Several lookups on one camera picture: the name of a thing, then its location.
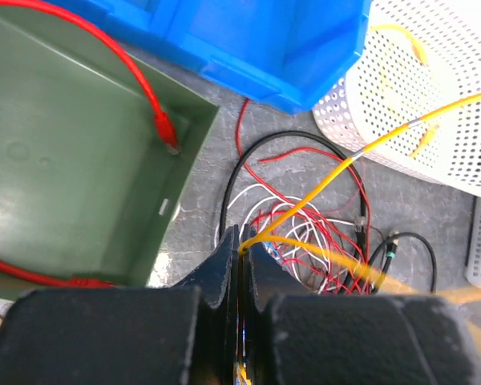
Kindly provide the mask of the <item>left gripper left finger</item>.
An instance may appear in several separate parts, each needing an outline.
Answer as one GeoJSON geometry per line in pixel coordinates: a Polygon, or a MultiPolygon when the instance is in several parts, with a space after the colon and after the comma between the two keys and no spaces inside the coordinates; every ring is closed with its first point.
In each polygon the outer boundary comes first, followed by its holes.
{"type": "Polygon", "coordinates": [[[240,230],[224,231],[212,254],[177,289],[196,287],[200,302],[195,311],[189,384],[234,384],[238,332],[238,252],[240,230]]]}

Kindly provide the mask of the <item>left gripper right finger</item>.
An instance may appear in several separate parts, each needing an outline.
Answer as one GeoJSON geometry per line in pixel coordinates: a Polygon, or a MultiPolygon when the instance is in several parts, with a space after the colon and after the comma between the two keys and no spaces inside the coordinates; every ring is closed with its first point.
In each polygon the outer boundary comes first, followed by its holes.
{"type": "Polygon", "coordinates": [[[284,271],[261,243],[242,257],[242,300],[247,374],[254,384],[278,384],[276,310],[289,295],[305,287],[284,271]]]}

